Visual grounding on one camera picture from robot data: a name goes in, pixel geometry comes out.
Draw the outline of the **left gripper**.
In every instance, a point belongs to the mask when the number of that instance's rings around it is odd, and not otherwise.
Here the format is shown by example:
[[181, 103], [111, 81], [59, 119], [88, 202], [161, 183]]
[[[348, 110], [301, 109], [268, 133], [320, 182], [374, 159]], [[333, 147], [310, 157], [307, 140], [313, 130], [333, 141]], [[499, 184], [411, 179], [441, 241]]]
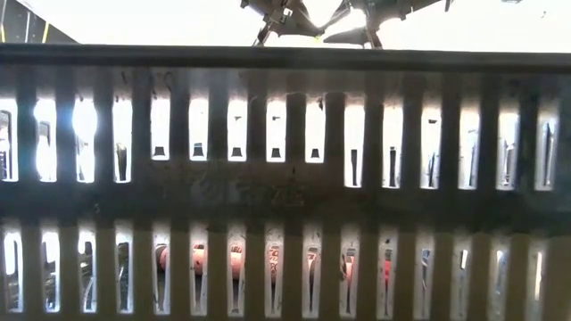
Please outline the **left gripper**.
[[302, 22], [288, 19], [282, 21], [269, 21], [258, 32], [253, 46], [265, 46], [271, 31], [276, 32], [280, 37], [286, 35], [298, 35], [307, 37], [318, 37], [324, 30], [315, 27], [310, 22], [309, 13], [303, 0], [240, 0], [241, 8], [250, 8], [261, 15], [270, 15], [274, 12], [283, 13], [285, 9], [292, 12], [295, 19], [305, 20]]

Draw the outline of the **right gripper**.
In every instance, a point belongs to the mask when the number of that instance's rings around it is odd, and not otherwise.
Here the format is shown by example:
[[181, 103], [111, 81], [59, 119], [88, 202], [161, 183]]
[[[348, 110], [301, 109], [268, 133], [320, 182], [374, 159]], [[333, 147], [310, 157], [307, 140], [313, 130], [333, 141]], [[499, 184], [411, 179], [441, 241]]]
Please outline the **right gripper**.
[[324, 25], [324, 30], [349, 15], [352, 7], [363, 11], [367, 23], [364, 27], [347, 29], [329, 35], [324, 38], [323, 42], [361, 45], [363, 47], [369, 44], [371, 48], [383, 48], [377, 34], [380, 29], [380, 22], [390, 19], [403, 21], [408, 14], [422, 10], [432, 4], [441, 4], [441, 7], [448, 12], [453, 0], [341, 0], [329, 21]]

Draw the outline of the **red crayon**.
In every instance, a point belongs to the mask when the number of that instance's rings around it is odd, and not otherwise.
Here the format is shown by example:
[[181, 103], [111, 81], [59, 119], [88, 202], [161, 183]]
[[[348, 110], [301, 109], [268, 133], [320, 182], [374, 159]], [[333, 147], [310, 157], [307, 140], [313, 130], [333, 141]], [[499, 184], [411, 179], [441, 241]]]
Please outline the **red crayon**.
[[[166, 244], [159, 244], [155, 247], [155, 258], [157, 259], [157, 268], [159, 272], [166, 271], [167, 258], [169, 250]], [[202, 243], [196, 243], [192, 248], [191, 259], [193, 268], [197, 275], [203, 273], [205, 262], [207, 259], [206, 247]], [[243, 265], [243, 247], [233, 244], [230, 247], [230, 267], [233, 280], [238, 280]]]
[[[280, 249], [277, 245], [271, 245], [269, 247], [269, 266], [270, 266], [270, 275], [271, 275], [271, 283], [274, 284], [276, 282], [277, 276], [277, 264], [278, 264], [278, 256], [279, 256]], [[313, 278], [314, 270], [316, 267], [316, 260], [319, 258], [317, 254], [316, 248], [310, 248], [308, 252], [308, 265], [310, 268], [310, 278]]]

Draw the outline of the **black slotted plastic basket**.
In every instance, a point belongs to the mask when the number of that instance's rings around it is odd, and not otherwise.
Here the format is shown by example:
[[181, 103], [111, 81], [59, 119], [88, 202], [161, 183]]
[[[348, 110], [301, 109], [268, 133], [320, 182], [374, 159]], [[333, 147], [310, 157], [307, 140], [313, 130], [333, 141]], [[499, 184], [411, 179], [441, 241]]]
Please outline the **black slotted plastic basket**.
[[571, 54], [0, 45], [0, 321], [571, 321]]

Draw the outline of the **black yellow-striped background panel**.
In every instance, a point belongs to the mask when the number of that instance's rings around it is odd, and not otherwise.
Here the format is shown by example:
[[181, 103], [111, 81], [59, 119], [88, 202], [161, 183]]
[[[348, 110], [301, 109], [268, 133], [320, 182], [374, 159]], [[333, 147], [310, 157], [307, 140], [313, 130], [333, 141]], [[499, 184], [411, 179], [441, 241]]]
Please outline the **black yellow-striped background panel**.
[[77, 44], [17, 0], [0, 0], [0, 43]]

